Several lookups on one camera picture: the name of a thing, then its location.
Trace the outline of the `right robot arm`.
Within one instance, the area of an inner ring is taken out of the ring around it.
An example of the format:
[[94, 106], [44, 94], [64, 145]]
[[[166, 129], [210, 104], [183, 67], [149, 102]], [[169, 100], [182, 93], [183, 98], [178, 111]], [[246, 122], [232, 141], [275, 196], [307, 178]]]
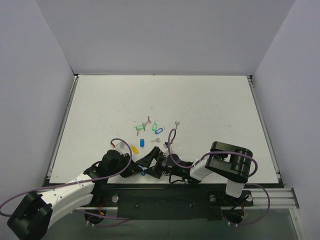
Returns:
[[209, 175], [218, 174], [227, 179], [224, 201], [234, 205], [241, 199], [245, 184], [257, 170], [258, 163], [249, 149], [215, 141], [210, 151], [195, 162], [183, 161], [170, 150], [160, 153], [155, 165], [146, 168], [144, 173], [156, 179], [163, 175], [177, 176], [188, 184], [199, 184]]

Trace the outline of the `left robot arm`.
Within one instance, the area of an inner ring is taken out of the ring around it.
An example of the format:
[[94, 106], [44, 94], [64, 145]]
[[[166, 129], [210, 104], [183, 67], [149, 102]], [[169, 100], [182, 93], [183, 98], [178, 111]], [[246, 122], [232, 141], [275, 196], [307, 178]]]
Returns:
[[40, 240], [58, 220], [85, 205], [97, 206], [103, 200], [102, 187], [115, 176], [134, 174], [135, 162], [128, 153], [111, 149], [83, 173], [51, 190], [27, 193], [7, 221], [20, 240]]

